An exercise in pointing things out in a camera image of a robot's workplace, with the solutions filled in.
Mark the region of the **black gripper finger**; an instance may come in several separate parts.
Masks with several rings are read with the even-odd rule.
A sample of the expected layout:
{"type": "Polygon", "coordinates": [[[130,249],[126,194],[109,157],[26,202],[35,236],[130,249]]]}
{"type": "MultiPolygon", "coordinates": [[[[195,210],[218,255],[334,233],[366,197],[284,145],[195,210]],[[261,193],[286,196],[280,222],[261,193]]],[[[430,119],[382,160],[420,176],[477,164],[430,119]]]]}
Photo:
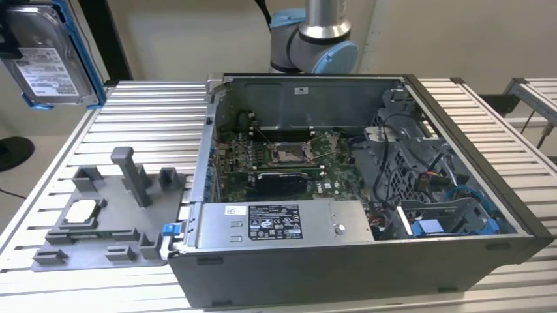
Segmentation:
{"type": "Polygon", "coordinates": [[[19,51],[19,42],[11,31],[6,19],[2,19],[2,58],[20,59],[22,52],[19,51]]]}

